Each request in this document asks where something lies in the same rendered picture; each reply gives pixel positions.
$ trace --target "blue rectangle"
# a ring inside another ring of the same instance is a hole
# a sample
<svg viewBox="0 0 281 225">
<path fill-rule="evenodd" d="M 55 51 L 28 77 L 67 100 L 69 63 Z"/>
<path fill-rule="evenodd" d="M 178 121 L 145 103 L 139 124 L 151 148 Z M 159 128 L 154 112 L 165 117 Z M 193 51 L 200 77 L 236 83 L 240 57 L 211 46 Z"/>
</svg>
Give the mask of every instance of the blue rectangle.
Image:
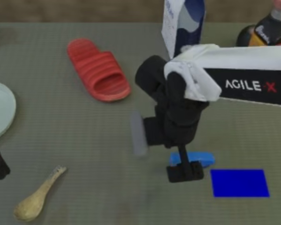
<svg viewBox="0 0 281 225">
<path fill-rule="evenodd" d="M 210 170 L 214 197 L 269 197 L 263 170 Z"/>
</svg>

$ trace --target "white and blue carton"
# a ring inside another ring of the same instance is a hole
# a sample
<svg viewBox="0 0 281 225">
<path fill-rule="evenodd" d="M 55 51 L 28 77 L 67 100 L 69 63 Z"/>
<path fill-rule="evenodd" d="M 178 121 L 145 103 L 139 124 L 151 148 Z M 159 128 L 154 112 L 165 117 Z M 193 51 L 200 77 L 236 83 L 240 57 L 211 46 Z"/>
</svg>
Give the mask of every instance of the white and blue carton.
<svg viewBox="0 0 281 225">
<path fill-rule="evenodd" d="M 165 0 L 162 36 L 171 59 L 200 43 L 205 13 L 204 0 Z"/>
</svg>

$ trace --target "table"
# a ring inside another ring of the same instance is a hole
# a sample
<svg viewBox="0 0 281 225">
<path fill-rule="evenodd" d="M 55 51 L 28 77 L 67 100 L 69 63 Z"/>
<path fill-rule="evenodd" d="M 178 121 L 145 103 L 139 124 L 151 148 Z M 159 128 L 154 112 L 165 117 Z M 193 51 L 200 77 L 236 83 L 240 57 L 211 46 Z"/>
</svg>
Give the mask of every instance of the table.
<svg viewBox="0 0 281 225">
<path fill-rule="evenodd" d="M 246 25 L 207 23 L 202 42 L 232 46 Z M 263 168 L 269 199 L 215 199 L 209 169 L 204 180 L 171 184 L 170 150 L 162 146 L 146 159 L 133 156 L 129 115 L 153 115 L 154 105 L 133 79 L 147 57 L 167 58 L 160 30 L 158 23 L 0 23 L 0 82 L 18 104 L 0 138 L 11 168 L 0 181 L 0 225 L 18 224 L 14 206 L 59 164 L 68 172 L 33 225 L 281 225 L 280 107 L 219 100 L 188 146 L 212 152 L 212 168 Z M 132 87 L 127 99 L 107 104 L 86 92 L 66 53 L 81 37 L 114 53 Z"/>
</svg>

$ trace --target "red slide sandal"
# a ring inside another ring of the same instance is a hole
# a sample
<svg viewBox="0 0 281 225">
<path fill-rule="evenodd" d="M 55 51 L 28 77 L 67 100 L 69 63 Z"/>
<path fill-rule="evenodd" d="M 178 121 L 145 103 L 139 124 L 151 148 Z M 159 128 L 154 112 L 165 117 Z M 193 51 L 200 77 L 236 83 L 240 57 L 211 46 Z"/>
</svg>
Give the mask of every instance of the red slide sandal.
<svg viewBox="0 0 281 225">
<path fill-rule="evenodd" d="M 129 83 L 111 52 L 100 52 L 90 40 L 81 38 L 69 43 L 67 53 L 95 99 L 111 102 L 130 94 Z"/>
</svg>

